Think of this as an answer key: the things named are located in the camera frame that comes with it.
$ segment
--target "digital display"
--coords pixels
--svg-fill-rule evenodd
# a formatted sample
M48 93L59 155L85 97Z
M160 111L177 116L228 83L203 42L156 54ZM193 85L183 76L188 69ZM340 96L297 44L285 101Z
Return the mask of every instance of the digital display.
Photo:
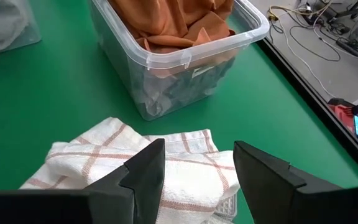
M354 116L354 127L356 129L356 135L358 135L358 116Z

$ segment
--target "plastic container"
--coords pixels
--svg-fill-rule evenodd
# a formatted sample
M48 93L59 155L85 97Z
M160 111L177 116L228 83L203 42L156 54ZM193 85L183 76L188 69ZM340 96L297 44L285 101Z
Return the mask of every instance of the plastic container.
M27 0L0 0L0 52L41 40Z
M142 117L152 120L213 93L235 55L269 31L265 16L246 0L235 0L236 35L169 54L143 49L107 0L89 0L99 44L124 82Z

